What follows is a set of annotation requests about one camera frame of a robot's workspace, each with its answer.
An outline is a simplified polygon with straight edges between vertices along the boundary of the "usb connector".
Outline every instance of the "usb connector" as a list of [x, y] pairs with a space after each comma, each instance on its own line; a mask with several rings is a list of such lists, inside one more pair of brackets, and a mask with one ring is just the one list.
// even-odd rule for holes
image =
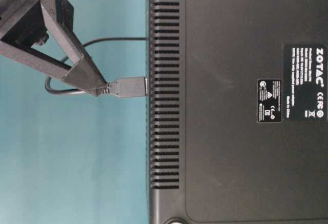
[[147, 82], [145, 77], [120, 78], [108, 83], [103, 94], [111, 94], [119, 98], [144, 97], [147, 96]]

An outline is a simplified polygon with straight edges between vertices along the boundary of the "vent slot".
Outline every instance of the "vent slot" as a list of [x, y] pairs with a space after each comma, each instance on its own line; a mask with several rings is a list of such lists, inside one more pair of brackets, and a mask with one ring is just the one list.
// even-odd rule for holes
[[180, 183], [180, 0], [150, 1], [152, 189]]

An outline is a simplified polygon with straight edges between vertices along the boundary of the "teal background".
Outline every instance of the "teal background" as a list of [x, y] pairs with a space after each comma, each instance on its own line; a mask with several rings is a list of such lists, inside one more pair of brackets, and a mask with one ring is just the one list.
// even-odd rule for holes
[[[69, 1], [82, 42], [145, 36], [146, 0]], [[120, 42], [88, 51], [110, 81], [144, 76], [145, 49]], [[52, 39], [42, 50], [63, 57]], [[44, 79], [0, 58], [0, 223], [147, 223], [145, 98], [52, 96]]]

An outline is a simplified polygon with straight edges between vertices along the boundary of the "small sticker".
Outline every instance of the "small sticker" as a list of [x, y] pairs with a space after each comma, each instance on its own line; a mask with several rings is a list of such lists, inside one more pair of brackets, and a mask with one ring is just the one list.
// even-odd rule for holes
[[283, 119], [327, 121], [327, 47], [287, 44], [283, 49]]
[[281, 80], [258, 80], [257, 121], [259, 123], [281, 122]]

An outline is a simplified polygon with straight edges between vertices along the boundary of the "black cable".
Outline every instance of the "black cable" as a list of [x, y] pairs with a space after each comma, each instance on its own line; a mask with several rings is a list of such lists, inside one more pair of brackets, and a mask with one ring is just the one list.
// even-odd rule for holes
[[[92, 41], [89, 41], [83, 45], [83, 47], [88, 47], [90, 45], [100, 43], [100, 42], [107, 42], [107, 41], [146, 41], [147, 38], [145, 37], [117, 37], [117, 38], [98, 38]], [[66, 62], [68, 60], [68, 57], [64, 57], [61, 62]], [[77, 95], [77, 94], [85, 94], [84, 91], [81, 91], [79, 89], [66, 89], [66, 90], [57, 90], [53, 89], [51, 87], [51, 77], [47, 77], [45, 81], [45, 88], [47, 92], [53, 95]]]

